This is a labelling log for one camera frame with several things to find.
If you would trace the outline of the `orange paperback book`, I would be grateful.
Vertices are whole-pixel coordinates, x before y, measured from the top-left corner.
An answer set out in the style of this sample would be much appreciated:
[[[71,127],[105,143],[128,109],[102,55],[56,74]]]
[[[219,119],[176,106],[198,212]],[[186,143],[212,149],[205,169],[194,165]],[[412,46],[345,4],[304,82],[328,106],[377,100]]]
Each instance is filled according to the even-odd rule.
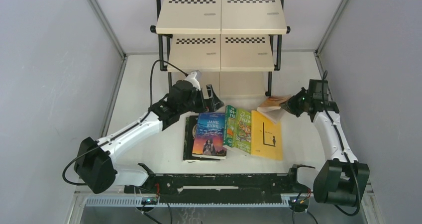
[[[270,96],[257,107],[257,111],[272,123],[278,123],[285,111],[282,105],[292,96]]]

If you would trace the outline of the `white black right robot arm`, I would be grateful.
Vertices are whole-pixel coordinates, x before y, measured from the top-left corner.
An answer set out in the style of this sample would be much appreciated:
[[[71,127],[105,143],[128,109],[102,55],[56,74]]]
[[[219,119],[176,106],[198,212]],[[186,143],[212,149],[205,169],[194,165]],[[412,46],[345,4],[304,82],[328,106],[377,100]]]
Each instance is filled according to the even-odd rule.
[[[300,117],[306,113],[318,131],[326,162],[313,181],[315,200],[335,206],[360,206],[370,169],[353,154],[341,127],[340,111],[328,98],[328,82],[311,79],[308,88],[281,103],[281,108]]]

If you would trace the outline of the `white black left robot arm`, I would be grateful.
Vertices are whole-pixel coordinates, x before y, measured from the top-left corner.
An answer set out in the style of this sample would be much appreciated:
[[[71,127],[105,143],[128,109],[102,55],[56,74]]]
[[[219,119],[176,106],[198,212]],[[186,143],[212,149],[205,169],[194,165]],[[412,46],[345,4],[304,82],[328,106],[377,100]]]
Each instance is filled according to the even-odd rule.
[[[74,161],[74,171],[83,185],[100,194],[112,186],[137,186],[141,191],[151,192],[156,180],[145,165],[118,165],[117,160],[144,139],[162,132],[178,122],[187,112],[215,112],[224,106],[212,85],[207,85],[209,97],[205,99],[200,87],[191,81],[179,80],[169,93],[153,103],[138,120],[106,137],[93,140],[85,138]]]

